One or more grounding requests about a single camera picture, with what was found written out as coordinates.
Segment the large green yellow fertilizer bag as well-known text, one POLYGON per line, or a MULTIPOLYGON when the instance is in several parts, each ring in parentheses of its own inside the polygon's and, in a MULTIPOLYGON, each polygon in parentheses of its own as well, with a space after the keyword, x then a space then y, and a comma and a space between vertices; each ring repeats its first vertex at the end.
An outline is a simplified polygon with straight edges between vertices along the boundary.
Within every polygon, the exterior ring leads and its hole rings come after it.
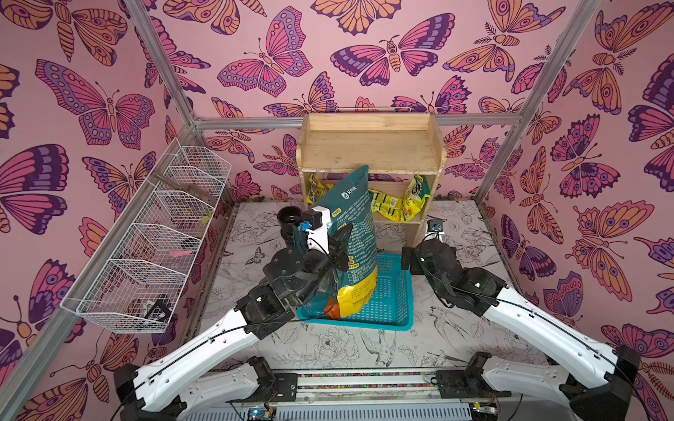
MULTIPOLYGON (((349 270, 340 272, 334 267, 330 269, 328 280, 321 284, 315 298, 322 295, 336 298, 342 319, 345 319, 360 312, 377 287, 377 245, 370 208, 369 167, 361 166, 331 185, 332 189, 311 206, 322 206, 330 211, 332 225, 329 234, 345 224, 353 225, 349 241, 349 270)), ((312 317, 316 317, 314 299, 303 307, 312 317)))

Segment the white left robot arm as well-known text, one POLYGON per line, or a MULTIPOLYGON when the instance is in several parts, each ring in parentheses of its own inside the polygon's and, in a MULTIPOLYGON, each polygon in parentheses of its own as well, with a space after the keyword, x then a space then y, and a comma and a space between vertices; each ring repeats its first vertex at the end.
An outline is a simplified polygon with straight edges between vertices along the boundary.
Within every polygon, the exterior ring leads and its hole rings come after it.
POLYGON ((353 230, 342 226, 311 248, 287 247, 264 267, 261 282, 209 329, 174 352, 144 366, 126 364, 114 373, 119 397, 115 420, 186 420, 220 403, 262 401, 274 396, 277 377, 263 357, 212 373, 222 361, 299 320, 298 309, 318 319, 335 308, 328 297, 339 289, 338 272, 348 266, 353 230))

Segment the yellow fertilizer packet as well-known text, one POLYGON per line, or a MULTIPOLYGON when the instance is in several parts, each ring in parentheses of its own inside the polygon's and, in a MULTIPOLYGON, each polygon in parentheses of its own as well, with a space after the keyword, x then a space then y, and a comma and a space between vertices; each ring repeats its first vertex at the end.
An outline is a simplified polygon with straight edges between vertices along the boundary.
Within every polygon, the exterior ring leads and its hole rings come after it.
POLYGON ((308 191, 306 196, 306 202, 309 205, 316 205, 316 203, 323 198, 323 196, 332 189, 331 184, 324 184, 321 182, 321 179, 317 177, 316 174, 312 174, 309 177, 308 191))

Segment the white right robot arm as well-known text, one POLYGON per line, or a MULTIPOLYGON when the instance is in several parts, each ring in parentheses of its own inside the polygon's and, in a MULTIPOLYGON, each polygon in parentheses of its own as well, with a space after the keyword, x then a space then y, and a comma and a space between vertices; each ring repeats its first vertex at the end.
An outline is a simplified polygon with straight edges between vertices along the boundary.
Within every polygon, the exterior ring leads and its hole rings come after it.
POLYGON ((463 268, 456 250, 437 238, 404 247, 401 259, 403 270, 426 277, 441 303, 504 327, 553 361, 535 365, 478 352, 461 374, 435 377, 442 396, 510 392, 557 403, 579 420, 626 418, 641 361, 633 348, 612 348, 582 335, 493 273, 463 268))

